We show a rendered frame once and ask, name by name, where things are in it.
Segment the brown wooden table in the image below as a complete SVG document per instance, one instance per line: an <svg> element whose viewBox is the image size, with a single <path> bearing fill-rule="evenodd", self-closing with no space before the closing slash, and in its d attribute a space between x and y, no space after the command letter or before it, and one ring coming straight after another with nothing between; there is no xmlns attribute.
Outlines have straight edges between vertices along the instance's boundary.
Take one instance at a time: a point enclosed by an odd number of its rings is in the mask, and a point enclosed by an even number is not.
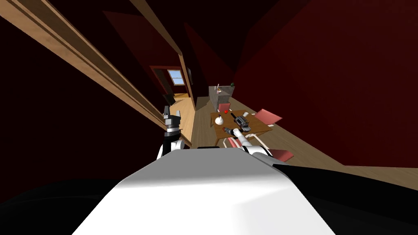
<svg viewBox="0 0 418 235"><path fill-rule="evenodd" d="M214 127L214 131L216 134L216 138L213 142L213 146L218 146L219 141L222 141L225 138L232 137L232 135L228 135L225 131L223 131L223 128L229 128L229 129L235 129L239 128L239 126L233 121L233 117L231 114L234 114L236 117L244 114L246 112L245 110L236 110L228 113L210 113L211 118L211 126ZM223 124L218 125L215 123L215 119L218 117L221 117L223 119ZM268 125L261 122L259 119L254 117L253 115L249 114L245 117L247 121L249 122L249 128L251 129L250 132L244 133L244 135L248 134L256 134L257 136L262 135L268 131L271 131L272 128L268 127Z"/></svg>

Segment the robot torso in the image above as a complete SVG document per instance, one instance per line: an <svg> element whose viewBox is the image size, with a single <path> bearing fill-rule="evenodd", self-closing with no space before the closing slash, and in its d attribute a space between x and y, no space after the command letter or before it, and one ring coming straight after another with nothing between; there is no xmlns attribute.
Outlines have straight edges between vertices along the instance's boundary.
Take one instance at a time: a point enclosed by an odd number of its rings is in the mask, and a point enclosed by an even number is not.
<svg viewBox="0 0 418 235"><path fill-rule="evenodd" d="M118 183L72 235L335 235L277 162L174 150Z"/></svg>

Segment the window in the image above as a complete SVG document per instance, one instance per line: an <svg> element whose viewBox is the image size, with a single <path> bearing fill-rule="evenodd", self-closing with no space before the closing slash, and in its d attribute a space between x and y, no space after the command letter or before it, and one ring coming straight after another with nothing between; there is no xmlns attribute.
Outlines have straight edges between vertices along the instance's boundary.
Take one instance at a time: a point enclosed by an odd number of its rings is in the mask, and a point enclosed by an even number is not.
<svg viewBox="0 0 418 235"><path fill-rule="evenodd" d="M181 70L179 70L179 69L168 69L167 72L168 72L174 86L184 86L185 85Z"/></svg>

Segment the grey cabinet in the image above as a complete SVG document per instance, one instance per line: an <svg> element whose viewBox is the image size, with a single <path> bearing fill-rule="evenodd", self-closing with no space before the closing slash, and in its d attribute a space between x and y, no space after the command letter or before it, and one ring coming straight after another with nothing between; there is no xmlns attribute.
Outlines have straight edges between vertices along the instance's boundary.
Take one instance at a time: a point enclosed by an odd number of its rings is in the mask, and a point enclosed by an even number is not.
<svg viewBox="0 0 418 235"><path fill-rule="evenodd" d="M209 99L214 110L218 110L219 104L230 103L229 99L233 94L235 86L209 86Z"/></svg>

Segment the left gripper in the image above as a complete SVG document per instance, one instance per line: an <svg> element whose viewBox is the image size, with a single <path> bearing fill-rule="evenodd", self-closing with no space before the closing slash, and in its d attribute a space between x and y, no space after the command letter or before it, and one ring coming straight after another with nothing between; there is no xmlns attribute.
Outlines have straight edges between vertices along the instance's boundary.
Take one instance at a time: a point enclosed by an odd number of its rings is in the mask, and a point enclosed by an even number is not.
<svg viewBox="0 0 418 235"><path fill-rule="evenodd" d="M177 110L175 115L169 114L169 106L164 107L164 121L167 130L180 130L180 111Z"/></svg>

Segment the grey toaster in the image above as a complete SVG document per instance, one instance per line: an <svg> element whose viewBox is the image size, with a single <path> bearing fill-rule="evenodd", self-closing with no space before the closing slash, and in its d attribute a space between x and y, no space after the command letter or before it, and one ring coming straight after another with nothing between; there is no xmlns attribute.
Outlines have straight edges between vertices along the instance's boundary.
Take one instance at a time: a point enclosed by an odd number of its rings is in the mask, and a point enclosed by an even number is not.
<svg viewBox="0 0 418 235"><path fill-rule="evenodd" d="M249 121L244 116L242 116L242 115L238 116L235 119L235 122L240 127L241 132L250 132L251 131L251 129L249 128Z"/></svg>

